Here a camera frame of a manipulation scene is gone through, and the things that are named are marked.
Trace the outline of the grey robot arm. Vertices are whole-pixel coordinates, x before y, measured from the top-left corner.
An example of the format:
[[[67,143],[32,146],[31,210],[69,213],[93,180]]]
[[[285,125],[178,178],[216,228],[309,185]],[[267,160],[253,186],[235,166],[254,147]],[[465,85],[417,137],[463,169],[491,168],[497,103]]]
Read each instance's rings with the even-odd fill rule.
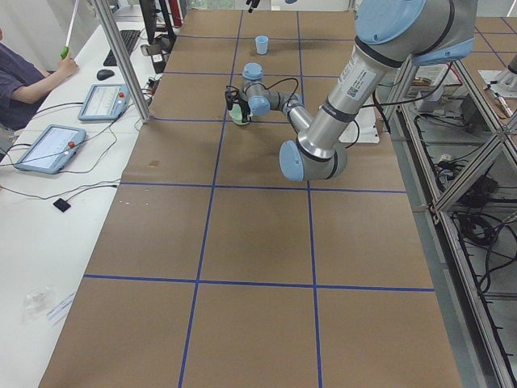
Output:
[[[382,78],[411,58],[417,66],[448,63],[473,50],[475,1],[363,1],[355,17],[355,45],[334,89],[311,116],[293,92],[263,84],[263,68],[250,62],[239,88],[227,86],[228,108],[238,104],[242,119],[282,112],[296,139],[280,147],[280,170],[291,181],[333,179],[347,164],[339,138],[355,120]]]

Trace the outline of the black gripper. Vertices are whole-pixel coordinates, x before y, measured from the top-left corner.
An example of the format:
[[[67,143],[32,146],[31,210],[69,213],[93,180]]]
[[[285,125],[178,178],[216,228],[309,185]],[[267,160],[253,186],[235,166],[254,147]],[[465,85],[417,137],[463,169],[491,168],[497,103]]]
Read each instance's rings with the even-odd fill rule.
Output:
[[[249,13],[257,9],[259,4],[260,0],[246,0]],[[250,123],[251,113],[248,101],[242,97],[242,93],[235,86],[225,88],[225,103],[228,110],[232,110],[234,104],[238,104],[242,111],[242,123]]]

